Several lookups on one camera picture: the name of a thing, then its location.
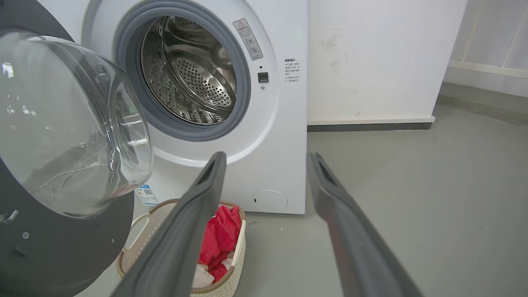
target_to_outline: white wall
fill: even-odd
[[[311,0],[309,124],[431,122],[467,0]]]
[[[449,65],[466,69],[446,82],[528,97],[528,1],[468,0]]]

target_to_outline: floor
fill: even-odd
[[[528,295],[528,128],[437,106],[429,131],[319,132],[320,153],[427,297]],[[146,212],[138,208],[135,215]],[[248,214],[236,296],[342,295],[325,223]],[[78,296],[109,296],[110,266]]]

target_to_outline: beige plastic basket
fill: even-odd
[[[160,203],[148,213],[139,216],[132,222],[131,229],[134,228],[141,220],[146,219],[146,223],[134,239],[130,246],[123,247],[116,263],[117,273],[125,277],[143,249],[147,246],[152,236],[156,233],[168,214],[173,210],[179,199],[167,200]],[[229,208],[236,206],[230,202],[220,201],[220,205]],[[227,273],[218,282],[206,287],[194,287],[191,289],[191,296],[195,297],[233,297],[237,290],[240,273],[244,265],[246,255],[246,214],[239,207],[239,215],[242,220],[240,235],[238,236],[237,245],[234,250],[232,266]]]

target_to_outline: red garment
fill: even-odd
[[[218,207],[216,215],[205,227],[205,234],[200,249],[198,263],[208,266],[209,273],[214,276],[214,282],[220,280],[227,272],[222,261],[237,245],[242,221],[238,215],[238,206],[229,209]]]

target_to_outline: brown basket rim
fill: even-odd
[[[179,201],[179,199],[171,199],[171,200],[164,201],[164,202],[158,204],[153,209],[151,209],[148,213],[149,214],[153,214],[154,211],[160,209],[161,207],[164,207],[165,205],[171,204],[171,203],[178,203],[178,201]],[[230,207],[238,206],[235,203],[228,202],[228,201],[223,201],[223,200],[220,200],[219,205],[225,205],[225,206],[230,206]],[[238,206],[238,214],[240,216],[240,220],[241,221],[245,221],[246,220],[246,213],[242,210],[242,208],[240,206]],[[125,253],[123,251],[121,251],[119,253],[119,257],[117,258],[117,263],[116,263],[117,274],[119,274],[119,276],[121,278],[123,278],[123,277],[125,277],[127,275],[125,273],[125,271],[123,271],[123,266],[122,266],[122,261],[123,261],[123,256],[124,255],[125,255]],[[226,274],[219,281],[217,281],[214,284],[205,286],[205,287],[194,287],[194,288],[191,289],[191,294],[209,293],[211,291],[214,291],[214,290],[220,288],[223,284],[225,284],[225,282],[229,279],[229,277],[231,277],[233,272],[234,272],[234,266],[231,266],[231,267],[229,267],[229,269],[226,272]]]

